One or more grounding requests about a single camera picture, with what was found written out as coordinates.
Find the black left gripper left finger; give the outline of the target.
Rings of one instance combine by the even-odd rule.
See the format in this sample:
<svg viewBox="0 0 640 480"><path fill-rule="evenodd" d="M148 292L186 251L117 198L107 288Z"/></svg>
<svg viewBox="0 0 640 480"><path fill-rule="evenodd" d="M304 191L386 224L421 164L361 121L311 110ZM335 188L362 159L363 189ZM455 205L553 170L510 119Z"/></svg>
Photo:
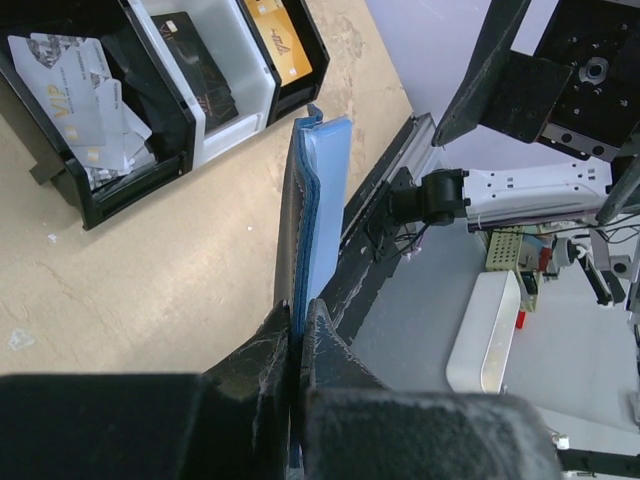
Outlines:
<svg viewBox="0 0 640 480"><path fill-rule="evenodd" d="M282 479L290 311L203 373L1 380L5 479Z"/></svg>

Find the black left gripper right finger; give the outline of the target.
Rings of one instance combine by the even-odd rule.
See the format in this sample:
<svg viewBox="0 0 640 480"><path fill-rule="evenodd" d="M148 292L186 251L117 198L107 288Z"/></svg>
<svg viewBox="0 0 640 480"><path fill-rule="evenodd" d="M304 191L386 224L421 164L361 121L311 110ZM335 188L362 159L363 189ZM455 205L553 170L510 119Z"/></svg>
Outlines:
<svg viewBox="0 0 640 480"><path fill-rule="evenodd" d="M536 410L509 395L387 388L309 306L302 439L308 479L559 479Z"/></svg>

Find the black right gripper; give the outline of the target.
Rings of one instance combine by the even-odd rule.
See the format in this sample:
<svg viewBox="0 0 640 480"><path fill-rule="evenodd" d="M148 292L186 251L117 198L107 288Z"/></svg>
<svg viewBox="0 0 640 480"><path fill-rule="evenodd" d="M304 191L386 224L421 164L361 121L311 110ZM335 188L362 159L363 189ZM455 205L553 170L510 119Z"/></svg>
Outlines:
<svg viewBox="0 0 640 480"><path fill-rule="evenodd" d="M530 0L493 0L433 146L482 126L578 159L612 162L596 214L639 212L639 155L619 157L639 127L639 4L561 1L533 55L511 51Z"/></svg>

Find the blue leather card holder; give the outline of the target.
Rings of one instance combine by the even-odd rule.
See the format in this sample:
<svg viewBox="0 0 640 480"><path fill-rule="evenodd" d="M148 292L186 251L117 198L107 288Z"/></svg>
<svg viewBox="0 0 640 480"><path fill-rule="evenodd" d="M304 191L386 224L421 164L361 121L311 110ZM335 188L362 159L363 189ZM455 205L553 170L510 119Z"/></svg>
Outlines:
<svg viewBox="0 0 640 480"><path fill-rule="evenodd" d="M288 467L302 467L301 373L309 304L336 272L353 125L346 117L326 121L315 105L293 123L280 208L274 301L291 313Z"/></svg>

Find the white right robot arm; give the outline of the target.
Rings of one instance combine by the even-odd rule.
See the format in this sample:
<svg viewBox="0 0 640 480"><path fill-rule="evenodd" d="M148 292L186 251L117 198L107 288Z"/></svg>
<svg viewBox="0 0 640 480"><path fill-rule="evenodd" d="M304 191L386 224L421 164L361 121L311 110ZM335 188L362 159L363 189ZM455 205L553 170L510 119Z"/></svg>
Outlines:
<svg viewBox="0 0 640 480"><path fill-rule="evenodd" d="M531 55L513 41L525 1L494 1L432 145L479 126L570 157L557 167L439 169L389 197L397 224L475 230L639 210L639 5L559 2Z"/></svg>

